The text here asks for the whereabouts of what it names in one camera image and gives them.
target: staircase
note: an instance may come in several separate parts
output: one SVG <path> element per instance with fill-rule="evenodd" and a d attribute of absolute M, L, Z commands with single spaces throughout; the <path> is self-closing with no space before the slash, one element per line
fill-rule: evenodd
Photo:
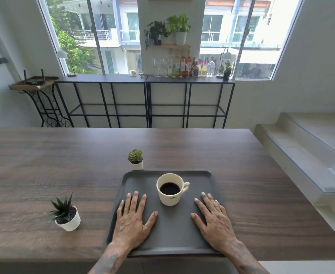
<path fill-rule="evenodd" d="M 314 206 L 335 213 L 335 114 L 282 113 L 254 135 Z"/>

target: white lamp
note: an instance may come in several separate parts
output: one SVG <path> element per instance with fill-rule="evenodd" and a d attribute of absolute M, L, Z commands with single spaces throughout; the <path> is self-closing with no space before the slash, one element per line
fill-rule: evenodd
<path fill-rule="evenodd" d="M 58 56 L 58 58 L 64 58 L 64 59 L 67 59 L 67 58 L 68 58 L 67 53 L 66 53 L 65 51 L 63 51 L 63 50 L 59 50 L 59 51 L 57 52 L 57 56 Z M 68 73 L 67 76 L 68 76 L 68 77 L 76 77 L 76 76 L 77 76 L 77 73 L 75 72 L 75 68 L 74 68 L 74 64 L 72 63 L 71 56 L 70 56 L 70 63 L 71 63 L 71 66 L 72 66 L 72 69 L 73 69 L 74 72 L 73 72 L 73 73 L 72 73 L 72 72 Z"/>
<path fill-rule="evenodd" d="M 221 79 L 224 78 L 224 69 L 223 69 L 222 65 L 224 64 L 224 61 L 229 60 L 231 58 L 231 56 L 232 56 L 232 54 L 229 52 L 229 49 L 226 47 L 224 49 L 224 52 L 221 53 L 221 56 L 220 56 L 221 66 L 219 68 L 219 73 L 216 75 L 217 78 L 221 78 Z"/>

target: lamp shade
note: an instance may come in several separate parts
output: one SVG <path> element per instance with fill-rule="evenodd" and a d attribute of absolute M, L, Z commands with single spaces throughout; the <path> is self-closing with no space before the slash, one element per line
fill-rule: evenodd
<path fill-rule="evenodd" d="M 58 58 L 68 58 L 67 53 L 65 51 L 59 50 L 57 52 Z"/>
<path fill-rule="evenodd" d="M 224 55 L 222 56 L 222 60 L 230 59 L 230 58 L 231 58 L 231 53 L 229 53 L 229 52 L 224 53 Z"/>

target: dark gray tray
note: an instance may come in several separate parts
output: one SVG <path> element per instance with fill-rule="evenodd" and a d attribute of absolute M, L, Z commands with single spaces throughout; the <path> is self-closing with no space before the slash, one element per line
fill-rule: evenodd
<path fill-rule="evenodd" d="M 157 179 L 165 173 L 175 173 L 182 177 L 184 182 L 189 182 L 189 189 L 182 195 L 175 206 L 165 206 L 161 203 L 156 189 Z M 116 211 L 122 199 L 125 200 L 128 192 L 139 192 L 138 203 L 143 194 L 147 194 L 147 201 L 143 213 L 143 223 L 146 223 L 154 211 L 159 216 L 147 239 L 129 253 L 129 257 L 146 255 L 202 255 L 211 254 L 222 256 L 215 251 L 202 238 L 202 235 L 194 224 L 191 213 L 197 213 L 203 220 L 204 217 L 194 198 L 201 201 L 201 192 L 210 193 L 220 204 L 224 205 L 219 189 L 208 170 L 137 170 L 129 171 L 122 177 L 120 189 L 113 206 L 113 217 L 106 237 L 109 244 L 113 237 Z"/>

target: tattoo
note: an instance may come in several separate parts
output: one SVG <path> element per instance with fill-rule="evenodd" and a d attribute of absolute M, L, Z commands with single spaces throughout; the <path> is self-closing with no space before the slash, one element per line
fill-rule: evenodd
<path fill-rule="evenodd" d="M 95 265 L 95 274 L 110 274 L 115 272 L 115 267 L 118 261 L 118 254 L 114 252 L 113 254 L 108 254 L 104 258 L 101 257 L 100 260 Z"/>
<path fill-rule="evenodd" d="M 266 270 L 250 266 L 250 265 L 240 265 L 240 269 L 244 271 L 245 274 L 268 274 Z"/>

